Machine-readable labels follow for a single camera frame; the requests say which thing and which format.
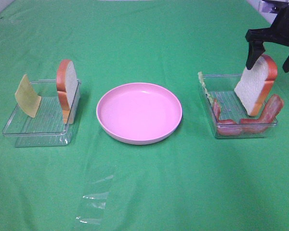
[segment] green table surface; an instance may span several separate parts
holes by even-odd
[[[70,231],[88,179],[113,169],[91,230],[289,231],[289,47],[265,43],[285,100],[275,134],[216,139],[198,71],[242,73],[245,33],[269,24],[245,1],[16,0],[0,14],[0,231]],[[23,74],[54,79],[74,62],[81,100],[72,142],[14,148],[1,131]],[[108,90],[156,83],[181,101],[167,139],[145,146],[108,136],[95,108]]]

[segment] white bread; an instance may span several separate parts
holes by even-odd
[[[262,54],[254,67],[243,71],[235,93],[241,100],[249,116],[256,116],[268,96],[277,77],[277,65],[273,59]]]
[[[56,85],[59,102],[63,110],[63,121],[67,123],[78,85],[77,74],[71,60],[64,59],[61,61],[57,70]],[[73,121],[74,118],[70,118],[69,123],[73,123]]]

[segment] clear plastic container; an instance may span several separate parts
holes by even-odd
[[[208,116],[214,137],[216,138],[264,138],[272,135],[277,125],[275,118],[272,123],[240,124],[241,118],[257,119],[264,108],[262,106],[258,116],[248,116],[240,99],[236,96],[234,88],[240,81],[241,75],[203,75],[205,87],[201,86],[200,97]],[[232,119],[237,124],[222,124],[215,117],[212,105],[207,97],[206,89],[212,98],[216,98],[221,106],[220,120]]]
[[[69,122],[64,124],[56,80],[31,81],[31,84],[36,93],[42,97],[36,117],[29,117],[17,104],[3,128],[3,135],[10,137],[15,147],[68,145],[77,131],[77,115],[73,124]],[[80,85],[81,81],[78,79],[68,121],[71,115],[76,113],[80,99]]]

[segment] cheese slice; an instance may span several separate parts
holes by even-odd
[[[27,75],[24,75],[20,81],[17,91],[15,92],[15,98],[24,113],[35,118],[42,97],[34,91]]]

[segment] pink plate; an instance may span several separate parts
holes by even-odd
[[[130,144],[150,144],[171,135],[182,118],[178,98],[152,83],[128,83],[107,92],[96,107],[106,133]]]

